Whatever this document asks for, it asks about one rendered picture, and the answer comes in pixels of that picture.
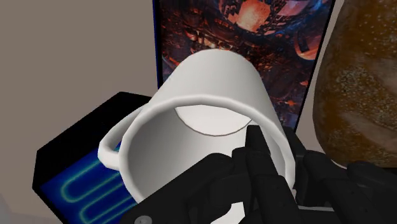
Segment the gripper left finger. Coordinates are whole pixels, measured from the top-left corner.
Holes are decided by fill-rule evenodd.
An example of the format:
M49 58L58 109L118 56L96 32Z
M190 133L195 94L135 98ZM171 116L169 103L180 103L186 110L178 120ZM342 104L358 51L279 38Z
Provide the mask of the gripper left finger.
M303 224L257 125L232 156L212 153L127 211L120 224L211 224L241 202L238 224Z

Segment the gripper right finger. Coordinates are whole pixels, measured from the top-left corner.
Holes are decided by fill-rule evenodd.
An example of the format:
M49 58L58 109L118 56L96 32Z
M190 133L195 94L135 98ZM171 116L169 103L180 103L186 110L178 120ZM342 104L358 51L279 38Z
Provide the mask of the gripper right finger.
M309 224L397 224L397 170L357 161L346 169L324 153L306 150L294 130L284 127L295 158L297 204L332 208L312 211Z

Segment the white mug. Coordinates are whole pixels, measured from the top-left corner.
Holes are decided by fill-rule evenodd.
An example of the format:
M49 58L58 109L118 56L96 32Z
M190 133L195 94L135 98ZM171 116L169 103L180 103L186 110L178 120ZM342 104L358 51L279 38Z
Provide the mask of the white mug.
M245 145L250 125L261 128L291 192L295 159L257 70L231 51L203 50L182 61L148 103L103 137L98 157L121 174L136 206L206 156L232 156ZM238 224L244 210L234 203L211 224Z

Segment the brown speckled round object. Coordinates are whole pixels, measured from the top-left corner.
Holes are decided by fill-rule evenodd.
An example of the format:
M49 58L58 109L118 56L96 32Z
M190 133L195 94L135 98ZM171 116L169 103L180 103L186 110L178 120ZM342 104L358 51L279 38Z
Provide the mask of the brown speckled round object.
M397 167L397 0L344 0L319 68L313 121L336 163Z

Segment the black box with blue print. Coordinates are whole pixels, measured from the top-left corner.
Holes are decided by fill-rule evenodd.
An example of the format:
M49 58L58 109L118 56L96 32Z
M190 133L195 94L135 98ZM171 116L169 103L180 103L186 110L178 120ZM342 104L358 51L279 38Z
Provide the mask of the black box with blue print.
M118 92L37 151L32 189L62 224L118 224L135 205L97 152L110 128L149 99Z

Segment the dark book with orange picture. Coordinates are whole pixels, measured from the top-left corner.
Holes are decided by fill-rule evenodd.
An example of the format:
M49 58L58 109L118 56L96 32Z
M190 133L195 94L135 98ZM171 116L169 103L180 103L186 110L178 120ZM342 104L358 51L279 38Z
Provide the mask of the dark book with orange picture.
M259 72L285 127L300 120L341 0L151 0L157 83L201 50L230 50Z

